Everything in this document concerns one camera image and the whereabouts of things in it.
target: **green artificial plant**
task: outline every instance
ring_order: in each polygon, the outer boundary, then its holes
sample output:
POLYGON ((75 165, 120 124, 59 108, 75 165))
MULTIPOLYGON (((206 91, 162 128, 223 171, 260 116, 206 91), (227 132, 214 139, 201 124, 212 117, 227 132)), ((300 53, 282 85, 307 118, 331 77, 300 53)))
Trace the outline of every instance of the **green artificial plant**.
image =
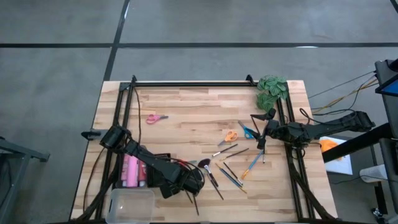
POLYGON ((287 98, 286 78, 266 75, 257 84, 261 91, 257 95, 257 107, 268 112, 274 107, 278 98, 287 98))

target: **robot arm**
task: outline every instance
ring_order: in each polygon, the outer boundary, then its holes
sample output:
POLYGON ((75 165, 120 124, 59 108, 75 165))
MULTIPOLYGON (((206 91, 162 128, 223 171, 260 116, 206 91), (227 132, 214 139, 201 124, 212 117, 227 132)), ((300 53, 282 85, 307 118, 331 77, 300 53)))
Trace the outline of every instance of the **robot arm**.
MULTIPOLYGON (((275 114, 275 109, 271 109, 268 114, 275 114)), ((281 126, 278 121, 273 120, 273 116, 268 116, 268 118, 270 119, 262 134, 249 130, 259 142, 258 149, 264 148, 266 136, 289 143, 293 147, 305 147, 311 140, 322 136, 342 131, 366 132, 375 126, 368 115, 362 111, 355 111, 342 118, 316 125, 290 122, 281 126)))
POLYGON ((162 173, 165 182, 160 186, 164 198, 171 197, 181 190, 199 194, 203 181, 198 169, 188 170, 185 166, 156 158, 153 153, 131 138, 131 133, 121 126, 112 126, 99 143, 116 154, 129 154, 145 162, 162 173))

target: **gray concrete floor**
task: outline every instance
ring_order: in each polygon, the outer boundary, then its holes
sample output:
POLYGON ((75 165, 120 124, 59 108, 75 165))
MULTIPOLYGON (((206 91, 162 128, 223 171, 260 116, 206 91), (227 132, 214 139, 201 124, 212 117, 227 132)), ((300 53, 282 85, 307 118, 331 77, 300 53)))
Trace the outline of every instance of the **gray concrete floor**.
MULTIPOLYGON (((0 0, 0 42, 112 42, 123 0, 0 0)), ((398 14, 388 0, 132 1, 121 42, 397 42, 398 14)), ((305 80, 308 95, 374 70, 396 48, 119 49, 111 80, 242 80, 281 75, 305 80)), ((32 161, 13 223, 66 221, 110 49, 0 49, 0 135, 51 153, 32 161)), ((357 80, 310 99, 322 106, 349 93, 357 80)), ((353 97, 335 106, 347 108, 353 97)), ((386 122, 381 97, 364 90, 354 106, 386 122)), ((371 166, 353 155, 355 172, 371 166)), ((352 177, 331 175, 332 182, 352 177)), ((373 188, 355 181, 332 185, 338 214, 374 223, 373 188)))

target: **orange object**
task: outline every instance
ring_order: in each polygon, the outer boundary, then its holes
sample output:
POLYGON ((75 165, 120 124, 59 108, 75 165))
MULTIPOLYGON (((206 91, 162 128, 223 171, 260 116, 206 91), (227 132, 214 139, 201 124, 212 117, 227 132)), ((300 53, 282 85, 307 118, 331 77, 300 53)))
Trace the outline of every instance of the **orange object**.
POLYGON ((326 152, 327 150, 338 146, 337 143, 335 143, 334 141, 329 140, 329 139, 321 140, 321 141, 319 141, 319 143, 321 144, 322 152, 326 152))

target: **orange scissors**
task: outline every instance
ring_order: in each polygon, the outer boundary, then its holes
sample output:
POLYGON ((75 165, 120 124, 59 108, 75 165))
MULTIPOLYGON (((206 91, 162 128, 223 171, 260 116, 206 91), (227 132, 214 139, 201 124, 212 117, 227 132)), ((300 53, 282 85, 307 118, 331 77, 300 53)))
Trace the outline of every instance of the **orange scissors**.
POLYGON ((228 141, 235 141, 235 140, 237 140, 237 138, 238 138, 238 134, 236 133, 236 131, 228 131, 228 133, 226 133, 225 139, 222 142, 220 142, 218 144, 218 146, 220 146, 228 141))

